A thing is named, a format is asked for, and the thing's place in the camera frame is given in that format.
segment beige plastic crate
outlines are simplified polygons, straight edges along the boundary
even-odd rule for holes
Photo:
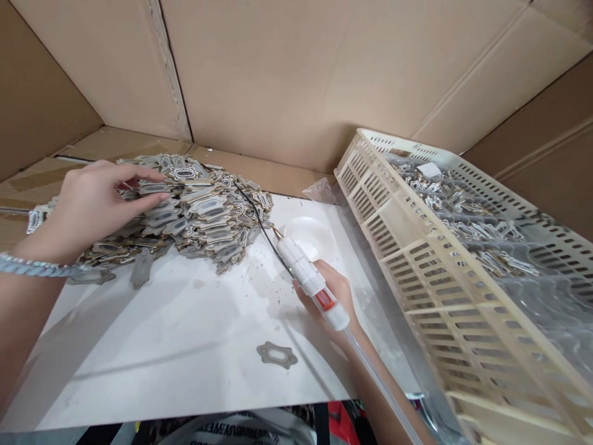
[[[467,437],[502,444],[593,443],[593,388],[490,277],[383,152],[447,168],[541,244],[546,267],[580,277],[593,246],[451,152],[358,129],[335,171],[358,223]]]

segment bracelet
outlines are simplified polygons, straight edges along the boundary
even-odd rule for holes
[[[29,276],[71,277],[90,269],[92,269],[91,266],[84,264],[63,266],[56,263],[46,263],[45,261],[16,258],[7,252],[0,253],[0,272]]]

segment hand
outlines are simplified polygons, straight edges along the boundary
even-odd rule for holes
[[[75,261],[92,243],[169,197],[168,193],[154,193],[125,201],[117,189],[137,187],[139,179],[160,182],[165,175],[147,167],[115,165],[109,161],[97,161],[83,169],[69,171],[48,220],[23,244],[26,247],[42,245],[45,257],[67,256],[69,260],[74,257],[71,261]]]
[[[338,273],[338,271],[327,264],[324,260],[317,260],[313,264],[323,275],[323,278],[326,279],[326,284],[329,290],[332,291],[334,297],[340,302],[342,306],[344,306],[344,309],[346,309],[348,315],[350,315],[350,324],[348,327],[356,336],[362,331],[362,328],[358,323],[356,312],[354,311],[352,293],[350,292],[350,282],[344,275]],[[313,317],[318,325],[322,326],[327,331],[327,334],[332,339],[332,341],[346,352],[350,346],[344,338],[344,335],[342,335],[340,332],[334,331],[330,326],[327,325],[323,319],[323,316],[321,315],[321,312],[319,309],[317,309],[317,306],[315,306],[315,303],[313,300],[311,300],[311,297],[307,296],[303,292],[303,289],[301,289],[301,287],[298,285],[297,280],[293,280],[292,284],[295,287],[298,299],[301,300],[301,303],[305,306],[307,312]]]

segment white tabletop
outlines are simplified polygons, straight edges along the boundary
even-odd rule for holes
[[[326,258],[352,285],[356,311],[405,392],[418,391],[337,208],[274,195],[271,221],[316,218],[335,238]],[[347,363],[301,307],[261,235],[222,276],[209,259],[173,248],[140,290],[132,267],[102,286],[65,286],[21,377],[0,431],[33,431],[348,399]],[[258,345],[288,346],[289,370],[261,362]]]

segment wire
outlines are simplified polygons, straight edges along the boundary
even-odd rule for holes
[[[280,262],[282,263],[282,266],[284,266],[284,268],[288,271],[288,273],[290,274],[290,276],[292,278],[294,278],[295,276],[292,274],[292,271],[290,270],[290,268],[286,265],[286,263],[284,262],[284,260],[282,259],[282,257],[280,256],[280,254],[278,253],[278,251],[276,250],[276,248],[274,247],[274,244],[272,243],[272,240],[270,239],[270,237],[267,235],[267,232],[263,226],[263,224],[261,224],[261,219],[259,218],[258,215],[258,208],[255,207],[255,204],[249,199],[249,196],[247,196],[243,190],[241,190],[241,188],[239,188],[239,186],[237,185],[236,182],[233,182],[233,184],[235,184],[235,187],[237,188],[237,190],[239,192],[241,192],[241,194],[243,195],[243,197],[249,202],[249,204],[251,204],[251,206],[253,207],[253,211],[255,212],[255,217],[258,219],[258,223],[259,226],[261,227],[261,231],[264,233],[264,235],[266,236],[267,241],[270,243],[270,247],[272,248],[272,250],[274,251],[274,253],[276,254],[276,256],[278,257],[278,259],[280,260]]]

